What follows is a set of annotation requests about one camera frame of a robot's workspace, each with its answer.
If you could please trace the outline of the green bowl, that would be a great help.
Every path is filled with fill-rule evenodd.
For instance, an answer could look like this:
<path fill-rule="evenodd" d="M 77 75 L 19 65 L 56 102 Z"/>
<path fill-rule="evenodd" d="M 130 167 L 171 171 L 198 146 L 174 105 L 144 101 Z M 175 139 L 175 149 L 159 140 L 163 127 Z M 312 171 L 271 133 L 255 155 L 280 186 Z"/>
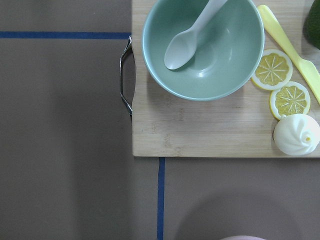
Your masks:
<path fill-rule="evenodd" d="M 250 0 L 229 0 L 200 32 L 197 50 L 181 68 L 166 68 L 171 39 L 192 26 L 205 0 L 158 0 L 142 30 L 142 56 L 166 91 L 193 101 L 211 101 L 240 89 L 255 72 L 264 50 L 259 12 Z"/>

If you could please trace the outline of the lemon slice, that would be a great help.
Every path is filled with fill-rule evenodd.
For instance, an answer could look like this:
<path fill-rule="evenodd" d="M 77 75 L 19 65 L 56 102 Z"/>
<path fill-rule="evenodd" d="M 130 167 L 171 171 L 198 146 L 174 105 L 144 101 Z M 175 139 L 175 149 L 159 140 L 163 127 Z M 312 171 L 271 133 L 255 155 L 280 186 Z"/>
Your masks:
<path fill-rule="evenodd" d="M 292 74 L 293 64 L 287 54 L 278 49 L 266 49 L 251 80 L 259 88 L 273 91 L 285 86 Z"/>
<path fill-rule="evenodd" d="M 309 91 L 300 83 L 289 81 L 285 86 L 273 90 L 269 96 L 269 108 L 277 120 L 307 114 L 311 107 Z"/>

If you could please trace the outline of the upper lemon slice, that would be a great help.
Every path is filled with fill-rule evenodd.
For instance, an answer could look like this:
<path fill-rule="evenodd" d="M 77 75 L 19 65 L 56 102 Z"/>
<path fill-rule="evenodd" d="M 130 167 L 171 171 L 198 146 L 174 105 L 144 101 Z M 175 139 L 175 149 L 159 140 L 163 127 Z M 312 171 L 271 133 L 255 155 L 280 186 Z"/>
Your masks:
<path fill-rule="evenodd" d="M 259 88 L 273 91 L 285 86 L 292 74 L 293 64 L 287 54 L 278 49 L 266 49 L 251 80 Z"/>

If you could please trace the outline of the green avocado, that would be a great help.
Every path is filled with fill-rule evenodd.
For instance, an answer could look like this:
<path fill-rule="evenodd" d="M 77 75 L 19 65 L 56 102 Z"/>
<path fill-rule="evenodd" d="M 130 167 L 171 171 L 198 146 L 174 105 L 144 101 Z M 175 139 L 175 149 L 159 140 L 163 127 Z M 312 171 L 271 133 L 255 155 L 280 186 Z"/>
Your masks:
<path fill-rule="evenodd" d="M 304 21 L 303 35 L 306 40 L 320 49 L 320 0 L 314 0 Z"/>

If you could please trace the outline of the white plastic spoon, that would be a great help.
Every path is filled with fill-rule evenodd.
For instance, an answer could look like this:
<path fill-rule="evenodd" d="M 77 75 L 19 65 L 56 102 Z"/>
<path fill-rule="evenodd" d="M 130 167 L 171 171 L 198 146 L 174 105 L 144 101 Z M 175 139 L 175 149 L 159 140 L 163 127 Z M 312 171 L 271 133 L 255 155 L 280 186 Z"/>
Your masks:
<path fill-rule="evenodd" d="M 225 4 L 225 0 L 209 0 L 192 26 L 172 38 L 164 54 L 167 69 L 176 70 L 194 56 L 199 33 Z"/>

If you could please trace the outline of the bamboo cutting board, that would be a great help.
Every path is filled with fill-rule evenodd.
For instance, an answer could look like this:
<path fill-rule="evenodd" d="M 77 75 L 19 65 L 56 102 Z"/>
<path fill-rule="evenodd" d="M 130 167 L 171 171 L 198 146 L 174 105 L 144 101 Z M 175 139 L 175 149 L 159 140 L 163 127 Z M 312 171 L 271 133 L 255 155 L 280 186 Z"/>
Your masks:
<path fill-rule="evenodd" d="M 277 120 L 269 92 L 248 81 L 235 93 L 212 101 L 192 101 L 164 90 L 142 56 L 142 31 L 153 0 L 132 2 L 135 88 L 132 153 L 136 157 L 283 158 L 275 145 Z"/>

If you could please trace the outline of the lower lemon slice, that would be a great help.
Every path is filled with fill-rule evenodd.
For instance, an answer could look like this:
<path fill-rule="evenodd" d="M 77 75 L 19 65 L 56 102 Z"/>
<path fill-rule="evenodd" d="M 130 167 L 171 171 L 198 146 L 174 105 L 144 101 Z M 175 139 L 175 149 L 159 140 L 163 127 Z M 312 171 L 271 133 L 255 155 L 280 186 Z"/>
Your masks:
<path fill-rule="evenodd" d="M 269 96 L 269 108 L 277 120 L 307 114 L 311 107 L 309 91 L 300 83 L 289 81 L 285 86 L 273 90 Z"/>

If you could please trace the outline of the yellow plastic knife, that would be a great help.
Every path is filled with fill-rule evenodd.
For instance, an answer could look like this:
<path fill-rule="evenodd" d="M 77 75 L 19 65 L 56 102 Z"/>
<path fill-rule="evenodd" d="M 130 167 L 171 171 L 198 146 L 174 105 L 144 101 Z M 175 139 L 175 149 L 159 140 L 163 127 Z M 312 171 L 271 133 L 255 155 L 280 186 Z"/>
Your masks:
<path fill-rule="evenodd" d="M 316 66 L 309 60 L 299 56 L 298 52 L 290 42 L 277 18 L 266 5 L 259 5 L 257 10 L 262 19 L 263 27 L 275 42 L 288 55 L 299 73 L 310 87 L 317 102 L 320 102 L 320 74 Z"/>

